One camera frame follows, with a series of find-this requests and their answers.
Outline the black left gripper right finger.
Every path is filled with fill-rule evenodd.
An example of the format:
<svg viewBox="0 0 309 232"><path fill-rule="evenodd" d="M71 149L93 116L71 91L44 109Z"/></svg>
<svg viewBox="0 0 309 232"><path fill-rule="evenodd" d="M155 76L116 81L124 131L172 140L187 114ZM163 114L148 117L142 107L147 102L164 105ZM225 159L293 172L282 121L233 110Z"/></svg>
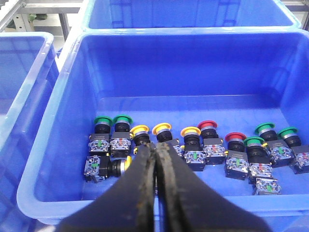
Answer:
<svg viewBox="0 0 309 232"><path fill-rule="evenodd" d="M158 143L155 154L165 231L271 231L260 217L226 200L201 181L168 143Z"/></svg>

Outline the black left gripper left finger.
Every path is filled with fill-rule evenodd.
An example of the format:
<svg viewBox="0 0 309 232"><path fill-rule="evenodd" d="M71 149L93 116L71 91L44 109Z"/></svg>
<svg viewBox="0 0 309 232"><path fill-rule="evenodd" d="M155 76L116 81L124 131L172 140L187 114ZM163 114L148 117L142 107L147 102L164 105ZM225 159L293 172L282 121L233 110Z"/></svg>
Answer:
<svg viewBox="0 0 309 232"><path fill-rule="evenodd" d="M141 145L125 173L90 205L63 219L58 232L154 231L155 150Z"/></svg>

